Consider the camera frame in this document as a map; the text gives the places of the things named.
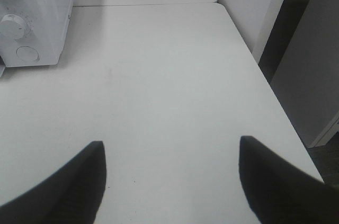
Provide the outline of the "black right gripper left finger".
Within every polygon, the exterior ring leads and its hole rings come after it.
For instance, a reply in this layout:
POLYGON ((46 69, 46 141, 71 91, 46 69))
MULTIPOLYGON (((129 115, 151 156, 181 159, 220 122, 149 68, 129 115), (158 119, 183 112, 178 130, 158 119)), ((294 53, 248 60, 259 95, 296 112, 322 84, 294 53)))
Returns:
POLYGON ((43 182, 1 205, 1 223, 94 223, 106 176, 104 143, 92 141, 43 182))

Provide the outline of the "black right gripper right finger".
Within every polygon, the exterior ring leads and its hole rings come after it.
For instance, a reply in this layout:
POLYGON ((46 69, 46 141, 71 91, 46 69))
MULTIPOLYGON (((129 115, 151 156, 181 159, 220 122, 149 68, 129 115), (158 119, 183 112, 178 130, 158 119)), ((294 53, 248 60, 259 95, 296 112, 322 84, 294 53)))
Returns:
POLYGON ((338 190, 256 138, 241 137, 238 166, 248 205, 260 223, 338 223, 338 190))

